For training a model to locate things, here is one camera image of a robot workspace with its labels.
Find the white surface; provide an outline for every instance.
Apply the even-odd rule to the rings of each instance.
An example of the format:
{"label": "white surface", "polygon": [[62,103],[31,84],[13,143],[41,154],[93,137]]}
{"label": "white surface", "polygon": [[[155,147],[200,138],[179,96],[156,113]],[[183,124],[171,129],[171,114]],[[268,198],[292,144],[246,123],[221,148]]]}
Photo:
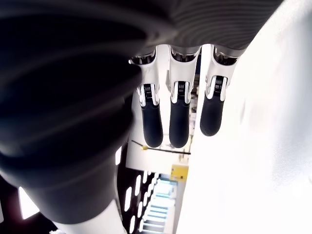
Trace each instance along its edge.
{"label": "white surface", "polygon": [[174,222],[175,222],[175,211],[174,206],[168,208],[167,220],[164,227],[164,234],[173,234]]}
{"label": "white surface", "polygon": [[39,212],[38,207],[34,204],[22,187],[19,187],[19,204],[23,219],[27,219]]}
{"label": "white surface", "polygon": [[199,129],[201,76],[177,234],[312,233],[312,18],[296,25],[311,9],[287,0],[259,32],[236,66],[214,137]]}
{"label": "white surface", "polygon": [[2,212],[1,202],[0,202],[0,223],[2,223],[3,221],[4,221],[4,218],[3,218],[3,212]]}
{"label": "white surface", "polygon": [[112,200],[102,213],[86,222],[72,225],[53,223],[66,234],[127,234],[115,200]]}

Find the ceiling light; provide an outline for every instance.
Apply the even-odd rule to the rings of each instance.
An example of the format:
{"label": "ceiling light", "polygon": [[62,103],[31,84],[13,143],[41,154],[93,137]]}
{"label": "ceiling light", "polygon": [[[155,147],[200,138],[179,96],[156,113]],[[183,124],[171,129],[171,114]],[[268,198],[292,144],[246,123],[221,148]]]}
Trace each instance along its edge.
{"label": "ceiling light", "polygon": [[138,218],[140,218],[141,215],[142,215],[142,206],[143,206],[143,203],[140,202],[140,203],[138,204],[138,209],[137,209],[137,217],[138,217]]}
{"label": "ceiling light", "polygon": [[130,208],[131,192],[132,192],[132,188],[129,187],[126,191],[125,211],[127,211]]}
{"label": "ceiling light", "polygon": [[152,191],[152,184],[150,184],[148,186],[148,190],[147,190],[147,196],[150,197],[151,196],[151,191]]}
{"label": "ceiling light", "polygon": [[141,175],[138,175],[136,177],[136,190],[135,190],[135,196],[138,195],[138,193],[140,192],[140,185],[141,185]]}
{"label": "ceiling light", "polygon": [[140,222],[140,227],[139,227],[139,229],[138,229],[139,232],[142,232],[142,231],[143,231],[143,225],[144,225],[144,221],[143,221],[143,219],[142,219],[141,222]]}
{"label": "ceiling light", "polygon": [[147,171],[144,171],[144,174],[143,174],[143,184],[145,184],[147,181]]}
{"label": "ceiling light", "polygon": [[143,199],[143,206],[146,206],[147,203],[147,192],[144,194],[144,199]]}
{"label": "ceiling light", "polygon": [[130,228],[129,228],[129,233],[133,233],[133,230],[135,229],[135,221],[136,217],[132,216],[131,221],[130,221]]}

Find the yellow sign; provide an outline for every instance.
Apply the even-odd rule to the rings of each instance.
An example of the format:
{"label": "yellow sign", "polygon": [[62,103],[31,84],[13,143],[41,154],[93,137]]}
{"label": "yellow sign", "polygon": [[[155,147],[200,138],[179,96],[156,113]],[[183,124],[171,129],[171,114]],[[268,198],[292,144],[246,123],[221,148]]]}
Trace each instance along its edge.
{"label": "yellow sign", "polygon": [[189,166],[173,164],[171,168],[170,179],[185,182],[187,179],[188,172],[189,172]]}

